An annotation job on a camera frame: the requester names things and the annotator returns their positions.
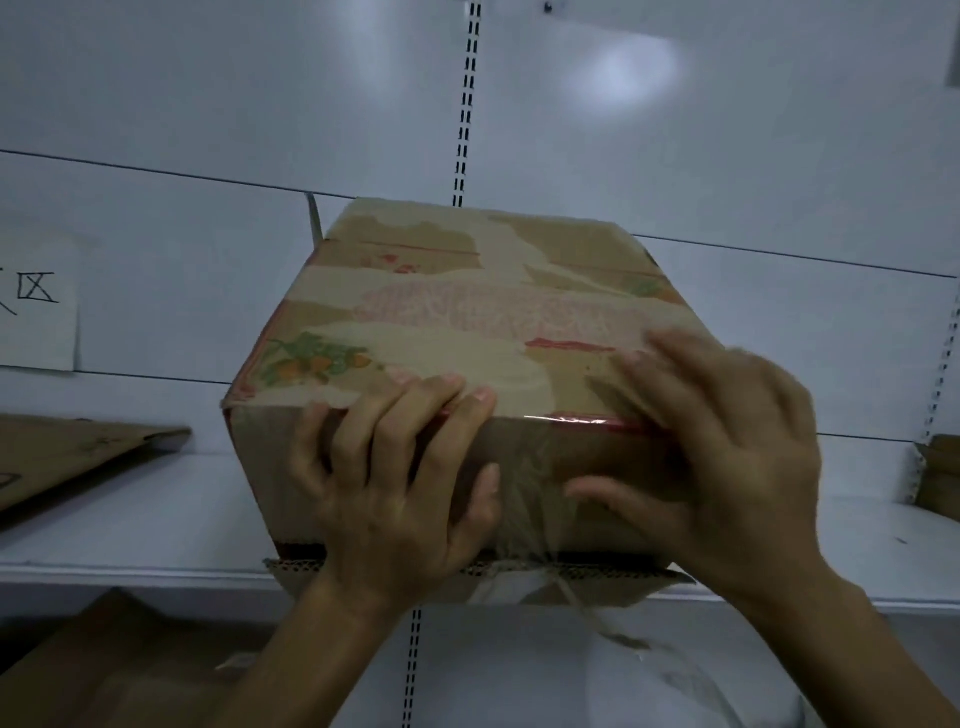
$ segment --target forearm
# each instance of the forearm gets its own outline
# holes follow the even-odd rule
[[[832,571],[780,605],[741,611],[828,726],[960,726],[863,590]]]
[[[328,725],[397,619],[352,613],[315,580],[211,728]]]

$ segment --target flattened cardboard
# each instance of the flattened cardboard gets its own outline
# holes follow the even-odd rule
[[[188,427],[0,415],[0,511]]]
[[[960,522],[960,436],[937,435],[929,446],[917,448],[926,467],[916,504]]]
[[[192,728],[243,675],[270,630],[167,619],[113,591],[0,675],[5,724],[17,728]]]
[[[300,409],[324,399],[343,411],[395,366],[424,377],[458,372],[468,388],[496,390],[494,418],[454,501],[456,517],[479,469],[500,464],[505,518],[489,547],[561,560],[644,554],[649,545],[633,529],[569,503],[560,486],[604,474],[667,497],[686,493],[676,443],[612,365],[613,352],[643,349],[653,327],[707,334],[653,258],[615,225],[357,200],[307,260],[223,406],[278,545],[323,542],[287,473]]]

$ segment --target right hand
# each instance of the right hand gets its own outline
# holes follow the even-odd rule
[[[672,430],[693,469],[689,502],[581,477],[566,494],[602,503],[743,611],[833,576],[817,543],[820,449],[809,392],[754,354],[676,330],[622,369]]]

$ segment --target left hand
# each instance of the left hand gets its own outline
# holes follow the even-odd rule
[[[409,482],[417,435],[463,387],[457,375],[384,377],[338,428],[332,473],[319,452],[329,405],[303,411],[290,469],[314,500],[324,533],[327,556],[317,583],[364,619],[398,619],[469,564],[499,525],[495,463],[477,475],[463,518],[450,522],[457,473],[496,405],[490,388],[457,403]]]

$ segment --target cardboard sheet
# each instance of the cardboard sheet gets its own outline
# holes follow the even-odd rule
[[[188,427],[0,415],[0,511]]]
[[[110,592],[0,675],[4,724],[202,726],[271,632],[168,619]]]

